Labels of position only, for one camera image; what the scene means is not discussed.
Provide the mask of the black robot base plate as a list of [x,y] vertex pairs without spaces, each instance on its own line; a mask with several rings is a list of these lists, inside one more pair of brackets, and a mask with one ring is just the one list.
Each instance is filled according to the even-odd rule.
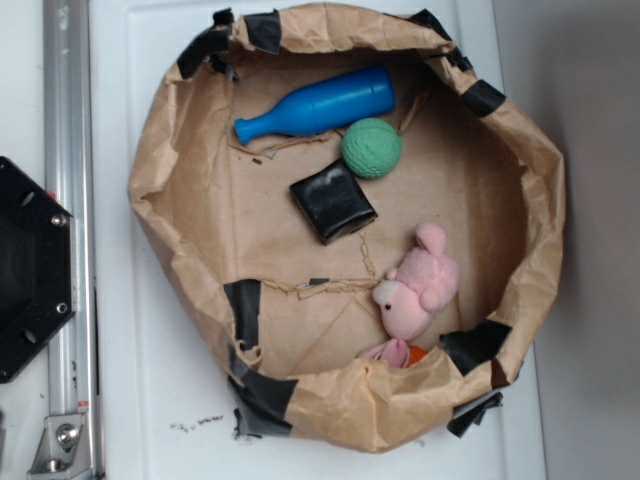
[[12,382],[74,315],[73,216],[1,158],[1,382]]

